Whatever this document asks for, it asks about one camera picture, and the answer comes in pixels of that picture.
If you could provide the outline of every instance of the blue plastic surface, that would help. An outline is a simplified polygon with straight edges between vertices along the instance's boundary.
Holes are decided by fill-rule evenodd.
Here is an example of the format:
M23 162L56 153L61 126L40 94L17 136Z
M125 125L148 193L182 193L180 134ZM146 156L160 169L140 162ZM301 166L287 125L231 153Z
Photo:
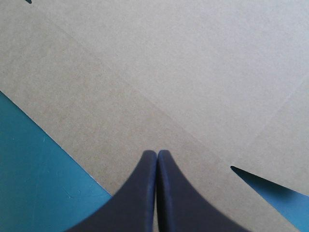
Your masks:
M309 197L244 170L232 170L301 232L309 232Z
M110 197L0 92L1 232L60 232Z

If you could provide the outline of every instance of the brown cardboard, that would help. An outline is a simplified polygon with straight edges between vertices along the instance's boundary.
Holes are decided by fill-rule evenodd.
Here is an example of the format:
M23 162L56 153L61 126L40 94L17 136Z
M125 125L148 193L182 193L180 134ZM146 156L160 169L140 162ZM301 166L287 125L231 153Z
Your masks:
M240 225L295 231L229 167L309 193L304 6L4 0L0 89L111 193L169 149Z

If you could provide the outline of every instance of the dark blue object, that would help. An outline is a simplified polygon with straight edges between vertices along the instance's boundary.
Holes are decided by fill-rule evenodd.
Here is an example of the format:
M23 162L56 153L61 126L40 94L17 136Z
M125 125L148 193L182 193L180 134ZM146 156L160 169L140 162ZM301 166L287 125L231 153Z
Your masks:
M68 232L151 232L156 153L145 151L135 170L103 207Z
M160 232L247 232L192 187L169 151L159 152L156 184Z

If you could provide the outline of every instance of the teal surface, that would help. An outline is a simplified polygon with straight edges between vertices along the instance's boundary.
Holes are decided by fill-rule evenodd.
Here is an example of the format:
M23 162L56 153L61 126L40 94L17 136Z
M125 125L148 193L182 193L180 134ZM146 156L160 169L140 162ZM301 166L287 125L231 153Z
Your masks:
M301 232L309 232L309 197L236 167L232 170Z
M0 92L1 232L60 232L110 197Z

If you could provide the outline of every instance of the cardboard sheet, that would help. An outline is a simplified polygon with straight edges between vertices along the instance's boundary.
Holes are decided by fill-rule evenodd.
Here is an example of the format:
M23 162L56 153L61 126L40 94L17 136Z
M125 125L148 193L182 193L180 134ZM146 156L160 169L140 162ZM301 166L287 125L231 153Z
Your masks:
M230 166L309 193L306 2L3 0L0 10L1 91L108 191L143 150L165 148L240 225L295 230Z

